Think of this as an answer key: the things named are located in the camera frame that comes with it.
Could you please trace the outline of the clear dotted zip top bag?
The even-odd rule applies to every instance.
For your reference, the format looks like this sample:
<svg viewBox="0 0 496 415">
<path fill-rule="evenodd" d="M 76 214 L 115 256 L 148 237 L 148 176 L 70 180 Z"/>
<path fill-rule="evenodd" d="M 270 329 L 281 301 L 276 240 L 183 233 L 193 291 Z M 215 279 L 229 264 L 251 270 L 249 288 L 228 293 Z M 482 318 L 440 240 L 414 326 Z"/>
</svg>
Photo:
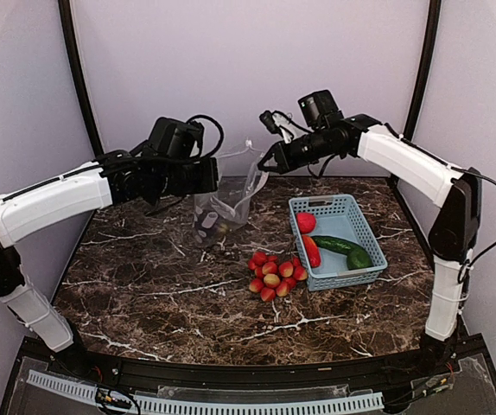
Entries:
<svg viewBox="0 0 496 415">
<path fill-rule="evenodd" d="M 196 195 L 194 208 L 198 206 L 203 209 L 228 209 L 242 226 L 246 225 L 251 198 L 263 189 L 269 177 L 267 173 L 258 169 L 258 159 L 263 153 L 263 150 L 256 148 L 252 140 L 247 138 L 242 144 L 218 155 L 218 188 L 212 193 Z M 198 243 L 202 246 L 212 245 Z"/>
</svg>

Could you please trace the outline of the purple toy eggplant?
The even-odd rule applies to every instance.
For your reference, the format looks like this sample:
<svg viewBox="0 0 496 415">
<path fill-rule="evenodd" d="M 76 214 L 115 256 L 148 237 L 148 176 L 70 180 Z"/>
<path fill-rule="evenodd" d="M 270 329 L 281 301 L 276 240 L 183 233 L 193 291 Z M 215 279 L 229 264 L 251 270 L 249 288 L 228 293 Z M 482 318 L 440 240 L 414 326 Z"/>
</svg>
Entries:
<svg viewBox="0 0 496 415">
<path fill-rule="evenodd" d="M 194 236 L 200 243 L 212 244 L 241 227 L 237 217 L 228 209 L 203 209 L 198 206 L 194 209 Z"/>
</svg>

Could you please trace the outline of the red toy berry bunch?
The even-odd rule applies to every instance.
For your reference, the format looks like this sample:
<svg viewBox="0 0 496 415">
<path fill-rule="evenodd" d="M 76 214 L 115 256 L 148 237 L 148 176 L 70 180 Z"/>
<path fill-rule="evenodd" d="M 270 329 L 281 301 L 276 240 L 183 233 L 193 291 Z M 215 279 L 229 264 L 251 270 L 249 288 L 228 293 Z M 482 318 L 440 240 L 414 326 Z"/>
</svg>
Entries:
<svg viewBox="0 0 496 415">
<path fill-rule="evenodd" d="M 256 250 L 247 263 L 252 273 L 248 290 L 266 303 L 284 298 L 308 282 L 308 271 L 291 243 L 282 252 Z"/>
</svg>

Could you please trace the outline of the green toy cucumber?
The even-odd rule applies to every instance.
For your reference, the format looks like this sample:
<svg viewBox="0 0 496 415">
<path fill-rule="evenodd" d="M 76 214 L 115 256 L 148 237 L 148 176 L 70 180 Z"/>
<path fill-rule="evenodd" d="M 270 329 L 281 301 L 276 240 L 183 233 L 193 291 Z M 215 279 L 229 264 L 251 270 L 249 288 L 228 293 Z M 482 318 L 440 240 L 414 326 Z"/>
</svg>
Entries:
<svg viewBox="0 0 496 415">
<path fill-rule="evenodd" d="M 360 245 L 334 236 L 316 235 L 312 237 L 316 246 L 346 257 L 349 271 L 370 268 L 373 262 L 369 253 Z"/>
</svg>

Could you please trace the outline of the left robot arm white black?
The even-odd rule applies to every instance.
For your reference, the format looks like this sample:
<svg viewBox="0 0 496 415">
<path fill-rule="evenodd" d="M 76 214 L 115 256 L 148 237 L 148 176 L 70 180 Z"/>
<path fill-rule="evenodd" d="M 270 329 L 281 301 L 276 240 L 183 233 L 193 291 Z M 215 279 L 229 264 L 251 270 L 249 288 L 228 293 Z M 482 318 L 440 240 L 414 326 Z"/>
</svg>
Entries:
<svg viewBox="0 0 496 415">
<path fill-rule="evenodd" d="M 173 159 L 114 151 L 66 173 L 0 195 L 0 302 L 37 334 L 75 377 L 93 370 L 70 323 L 33 284 L 18 252 L 24 240 L 94 211 L 135 199 L 150 204 L 165 195 L 184 197 L 214 191 L 212 156 Z"/>
</svg>

